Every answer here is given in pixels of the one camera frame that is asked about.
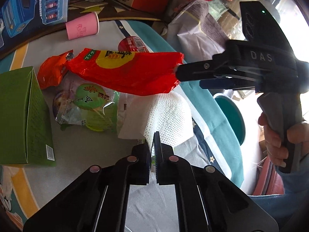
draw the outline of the green label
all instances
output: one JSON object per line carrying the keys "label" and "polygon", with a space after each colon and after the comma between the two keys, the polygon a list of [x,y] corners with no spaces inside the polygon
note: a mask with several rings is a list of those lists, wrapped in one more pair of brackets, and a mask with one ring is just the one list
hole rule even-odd
{"label": "green label", "polygon": [[84,60],[90,60],[92,56],[95,54],[95,50],[89,51],[89,53],[84,57]]}

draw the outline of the navy stripe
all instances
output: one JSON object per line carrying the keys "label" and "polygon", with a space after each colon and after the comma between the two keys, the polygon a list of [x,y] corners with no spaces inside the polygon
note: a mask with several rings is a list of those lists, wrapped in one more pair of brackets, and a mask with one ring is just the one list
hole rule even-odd
{"label": "navy stripe", "polygon": [[209,145],[207,144],[207,142],[204,139],[204,135],[202,133],[202,131],[200,130],[200,127],[196,124],[193,128],[193,133],[195,134],[198,144],[200,145],[200,147],[203,149],[204,153],[206,154],[207,159],[210,161],[210,158],[213,156],[214,157],[214,162],[210,162],[210,164],[212,166],[214,166],[216,169],[218,169],[221,173],[223,173],[221,167],[219,166],[216,157],[213,155],[213,153],[211,152],[211,149],[209,148]]}
{"label": "navy stripe", "polygon": [[131,35],[126,31],[125,27],[122,25],[122,23],[119,20],[115,20],[115,23],[118,26],[118,29],[120,29],[121,33],[125,36],[125,38],[130,37]]}

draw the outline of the screw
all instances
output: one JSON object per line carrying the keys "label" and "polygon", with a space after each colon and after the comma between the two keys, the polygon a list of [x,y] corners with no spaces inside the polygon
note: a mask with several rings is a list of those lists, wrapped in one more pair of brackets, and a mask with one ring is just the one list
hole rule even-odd
{"label": "screw", "polygon": [[206,167],[206,171],[207,171],[208,173],[213,173],[215,170],[216,170],[216,169],[215,169],[213,166],[207,166],[207,167]]}
{"label": "screw", "polygon": [[130,155],[128,158],[127,158],[128,162],[136,162],[137,158],[133,155]]}
{"label": "screw", "polygon": [[97,172],[100,171],[100,167],[99,166],[91,166],[89,170],[92,173],[97,173]]}
{"label": "screw", "polygon": [[168,159],[172,162],[177,162],[179,160],[179,158],[175,155],[170,156]]}

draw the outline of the cup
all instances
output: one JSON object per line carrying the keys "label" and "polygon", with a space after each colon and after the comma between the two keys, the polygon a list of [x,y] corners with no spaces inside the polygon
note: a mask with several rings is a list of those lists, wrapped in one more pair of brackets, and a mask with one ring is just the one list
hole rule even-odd
{"label": "cup", "polygon": [[99,31],[98,15],[96,12],[91,12],[65,23],[65,26],[69,40],[95,35]]}

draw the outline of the white paper towel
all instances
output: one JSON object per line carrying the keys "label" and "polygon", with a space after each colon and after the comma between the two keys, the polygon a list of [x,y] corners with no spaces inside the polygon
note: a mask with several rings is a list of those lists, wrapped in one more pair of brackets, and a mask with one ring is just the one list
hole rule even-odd
{"label": "white paper towel", "polygon": [[161,142],[173,148],[193,136],[190,107],[178,93],[133,96],[118,138],[145,138],[151,147],[156,131]]}

